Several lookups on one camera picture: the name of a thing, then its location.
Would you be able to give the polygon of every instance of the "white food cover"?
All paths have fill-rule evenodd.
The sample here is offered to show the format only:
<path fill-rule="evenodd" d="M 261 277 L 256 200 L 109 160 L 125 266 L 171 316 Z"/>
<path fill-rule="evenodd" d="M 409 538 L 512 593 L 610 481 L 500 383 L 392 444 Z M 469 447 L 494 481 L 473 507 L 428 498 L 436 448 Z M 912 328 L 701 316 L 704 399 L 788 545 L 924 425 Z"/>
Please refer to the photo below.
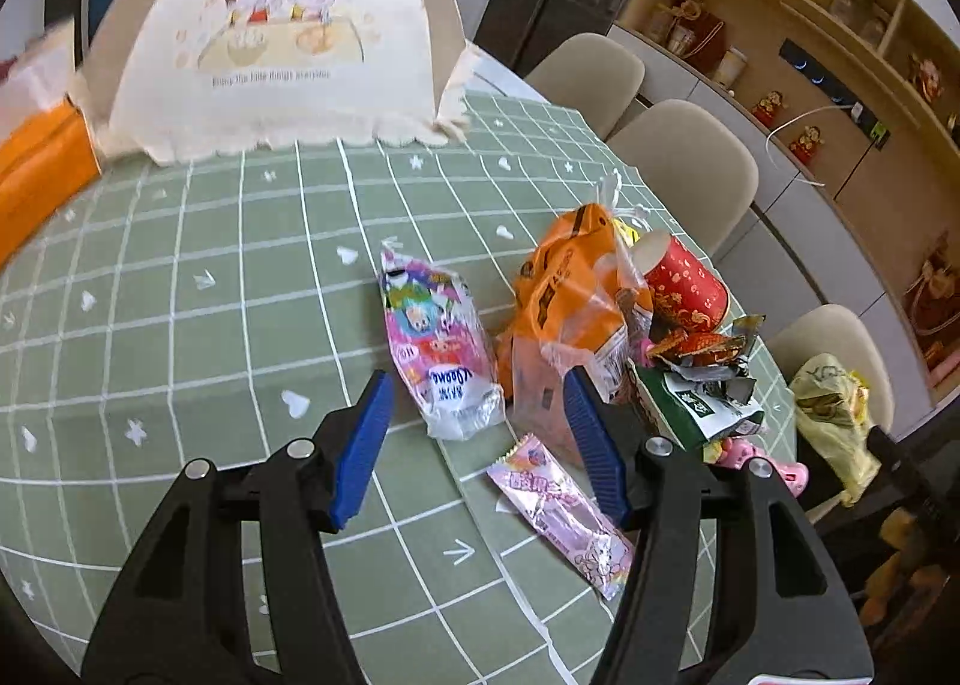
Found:
<path fill-rule="evenodd" d="M 115 0 L 70 97 L 104 155 L 462 137 L 456 0 Z"/>

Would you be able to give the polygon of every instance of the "beige chair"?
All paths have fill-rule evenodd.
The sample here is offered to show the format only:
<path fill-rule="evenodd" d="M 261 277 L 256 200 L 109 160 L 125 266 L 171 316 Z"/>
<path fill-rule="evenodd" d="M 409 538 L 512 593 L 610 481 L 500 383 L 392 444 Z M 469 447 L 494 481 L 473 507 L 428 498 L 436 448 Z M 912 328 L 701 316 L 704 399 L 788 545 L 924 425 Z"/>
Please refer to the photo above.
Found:
<path fill-rule="evenodd" d="M 859 317 L 843 306 L 827 304 L 808 311 L 800 319 L 767 341 L 767 348 L 787 381 L 810 357 L 828 351 L 849 371 L 862 375 L 870 385 L 870 414 L 880 428 L 890 432 L 894 422 L 894 392 L 887 367 L 874 340 Z M 829 498 L 806 513 L 810 522 L 819 522 L 840 503 Z"/>
<path fill-rule="evenodd" d="M 683 229 L 712 255 L 757 193 L 757 163 L 711 113 L 686 100 L 664 100 L 608 141 Z"/>
<path fill-rule="evenodd" d="M 640 59 L 620 44 L 580 33 L 548 54 L 524 81 L 551 103 L 582 113 L 590 129 L 606 139 L 637 97 L 645 73 Z"/>

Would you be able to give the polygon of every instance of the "purple snack wrapper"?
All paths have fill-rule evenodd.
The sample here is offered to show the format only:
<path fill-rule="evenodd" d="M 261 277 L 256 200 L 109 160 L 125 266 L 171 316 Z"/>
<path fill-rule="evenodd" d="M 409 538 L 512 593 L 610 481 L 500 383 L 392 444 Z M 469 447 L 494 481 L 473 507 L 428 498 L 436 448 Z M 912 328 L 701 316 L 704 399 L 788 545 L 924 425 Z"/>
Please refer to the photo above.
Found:
<path fill-rule="evenodd" d="M 634 548 L 536 436 L 525 436 L 487 474 L 600 595 L 619 593 Z"/>

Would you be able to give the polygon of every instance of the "green tablecloth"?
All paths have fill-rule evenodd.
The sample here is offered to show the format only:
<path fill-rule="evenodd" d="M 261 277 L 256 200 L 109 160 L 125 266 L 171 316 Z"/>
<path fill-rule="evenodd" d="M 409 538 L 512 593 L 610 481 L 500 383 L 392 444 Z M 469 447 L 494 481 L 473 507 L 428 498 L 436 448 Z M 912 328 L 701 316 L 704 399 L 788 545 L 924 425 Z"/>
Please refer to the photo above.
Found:
<path fill-rule="evenodd" d="M 481 94 L 469 105 L 467 143 L 439 150 L 304 146 L 166 169 L 117 161 L 8 265 L 0 566 L 68 662 L 82 659 L 117 570 L 185 460 L 261 460 L 355 401 L 371 370 L 392 371 L 374 273 L 381 239 L 462 273 L 491 329 L 509 318 L 512 278 L 536 240 L 613 167 L 622 199 L 696 250 L 578 113 Z M 741 313 L 733 301 L 731 318 Z M 751 366 L 771 426 L 761 440 L 790 458 L 790 393 L 764 347 Z M 616 606 L 498 504 L 483 471 L 513 443 L 505 424 L 438 445 L 398 396 L 361 513 L 325 537 L 373 685 L 589 680 Z M 256 528 L 245 532 L 251 641 L 275 667 Z M 701 548 L 685 663 L 699 658 L 709 621 L 710 525 Z"/>

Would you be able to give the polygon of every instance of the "white cable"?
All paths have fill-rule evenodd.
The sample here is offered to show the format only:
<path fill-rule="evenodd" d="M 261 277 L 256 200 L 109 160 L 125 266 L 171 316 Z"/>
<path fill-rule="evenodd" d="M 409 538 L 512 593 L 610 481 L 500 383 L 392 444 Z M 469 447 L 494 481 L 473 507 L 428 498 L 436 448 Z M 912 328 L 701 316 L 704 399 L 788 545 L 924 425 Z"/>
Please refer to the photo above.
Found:
<path fill-rule="evenodd" d="M 800 119 L 803 119 L 805 116 L 810 116 L 811 113 L 818 113 L 820 111 L 829 111 L 829 109 L 831 108 L 836 108 L 837 111 L 850 111 L 852 108 L 856 107 L 856 105 L 858 104 L 854 103 L 847 106 L 837 106 L 837 105 L 834 105 L 833 103 L 830 103 L 829 106 L 820 106 L 820 108 L 814 108 L 813 111 L 806 111 L 804 113 L 801 113 L 800 116 L 794 116 L 794 118 L 790 119 L 790 121 L 784 122 L 784 124 L 781 124 L 781 126 L 776 128 L 776 130 L 771 131 L 770 135 L 767 136 L 766 142 L 764 142 L 763 150 L 766 152 L 767 160 L 769 160 L 770 163 L 773 164 L 774 168 L 779 167 L 776 164 L 776 161 L 774 161 L 773 156 L 770 154 L 770 139 L 774 137 L 779 131 L 784 129 L 784 127 L 789 127 L 795 121 L 799 121 Z M 821 182 L 811 182 L 808 179 L 800 179 L 798 178 L 799 176 L 800 176 L 800 171 L 797 171 L 797 175 L 794 176 L 793 179 L 791 179 L 791 181 L 800 182 L 801 184 L 808 184 L 810 185 L 810 187 L 826 187 L 827 186 L 826 184 L 823 184 Z"/>

